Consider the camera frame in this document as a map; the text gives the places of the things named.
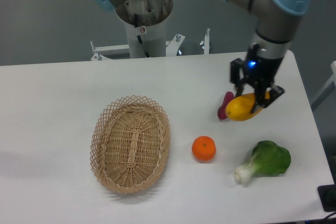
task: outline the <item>orange object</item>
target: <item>orange object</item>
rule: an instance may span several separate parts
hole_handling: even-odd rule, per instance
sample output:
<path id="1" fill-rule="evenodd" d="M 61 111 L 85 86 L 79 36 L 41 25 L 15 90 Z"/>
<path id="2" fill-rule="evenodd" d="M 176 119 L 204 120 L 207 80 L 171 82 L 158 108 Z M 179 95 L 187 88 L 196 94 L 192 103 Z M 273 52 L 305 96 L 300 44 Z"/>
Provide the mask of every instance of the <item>orange object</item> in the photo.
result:
<path id="1" fill-rule="evenodd" d="M 209 161 L 216 154 L 215 141 L 208 136 L 199 136 L 191 148 L 194 156 L 201 161 Z"/>
<path id="2" fill-rule="evenodd" d="M 265 94 L 265 98 L 269 99 L 269 92 Z M 225 113 L 228 118 L 234 121 L 245 121 L 257 115 L 262 107 L 259 107 L 253 114 L 251 114 L 252 107 L 255 103 L 256 97 L 254 93 L 243 94 L 236 97 L 225 108 Z"/>

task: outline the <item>blue light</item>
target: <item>blue light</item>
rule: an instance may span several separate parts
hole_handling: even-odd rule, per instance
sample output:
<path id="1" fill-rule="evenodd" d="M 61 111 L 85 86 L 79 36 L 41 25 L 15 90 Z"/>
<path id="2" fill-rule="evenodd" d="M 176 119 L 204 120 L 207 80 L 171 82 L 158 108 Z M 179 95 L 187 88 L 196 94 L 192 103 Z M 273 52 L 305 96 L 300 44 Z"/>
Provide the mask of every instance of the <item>blue light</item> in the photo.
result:
<path id="1" fill-rule="evenodd" d="M 255 61 L 250 61 L 249 63 L 248 63 L 248 66 L 250 67 L 250 68 L 253 68 L 255 65 L 256 65 L 257 63 L 255 62 Z"/>

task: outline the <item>white table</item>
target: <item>white table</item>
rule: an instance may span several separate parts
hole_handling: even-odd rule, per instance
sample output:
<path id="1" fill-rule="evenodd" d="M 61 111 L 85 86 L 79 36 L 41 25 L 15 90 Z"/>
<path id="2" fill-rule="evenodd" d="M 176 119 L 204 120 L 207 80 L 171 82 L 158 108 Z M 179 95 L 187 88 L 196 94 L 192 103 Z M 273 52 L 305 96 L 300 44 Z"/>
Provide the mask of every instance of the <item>white table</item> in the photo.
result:
<path id="1" fill-rule="evenodd" d="M 322 218 L 317 187 L 333 180 L 291 52 L 276 76 L 286 93 L 245 122 L 221 122 L 217 108 L 229 62 L 245 53 L 0 67 L 0 223 L 268 223 Z M 171 123 L 165 172 L 148 191 L 122 197 L 90 170 L 102 110 L 146 95 Z M 212 137 L 217 154 L 201 164 L 193 140 Z M 279 177 L 234 181 L 258 141 L 287 148 Z"/>

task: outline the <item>orange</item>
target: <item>orange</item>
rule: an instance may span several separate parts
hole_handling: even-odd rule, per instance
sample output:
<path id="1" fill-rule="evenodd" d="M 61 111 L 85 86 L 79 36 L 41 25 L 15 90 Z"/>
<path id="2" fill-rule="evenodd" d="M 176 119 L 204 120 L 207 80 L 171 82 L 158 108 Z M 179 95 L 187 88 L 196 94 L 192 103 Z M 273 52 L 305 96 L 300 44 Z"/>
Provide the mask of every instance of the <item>orange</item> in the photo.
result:
<path id="1" fill-rule="evenodd" d="M 216 154 L 215 141 L 208 136 L 199 136 L 191 148 L 194 156 L 201 161 L 209 161 Z"/>

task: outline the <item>purple object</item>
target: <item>purple object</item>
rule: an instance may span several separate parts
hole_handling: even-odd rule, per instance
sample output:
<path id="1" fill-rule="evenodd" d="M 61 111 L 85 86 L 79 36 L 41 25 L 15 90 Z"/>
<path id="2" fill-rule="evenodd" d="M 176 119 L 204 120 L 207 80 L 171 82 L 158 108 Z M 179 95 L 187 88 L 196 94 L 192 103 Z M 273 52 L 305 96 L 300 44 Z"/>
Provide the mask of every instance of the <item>purple object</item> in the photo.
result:
<path id="1" fill-rule="evenodd" d="M 229 104 L 229 102 L 232 101 L 234 98 L 235 98 L 235 95 L 231 91 L 226 92 L 223 103 L 218 108 L 218 111 L 217 111 L 217 115 L 219 119 L 221 120 L 227 119 L 225 109 L 226 109 L 226 106 Z"/>

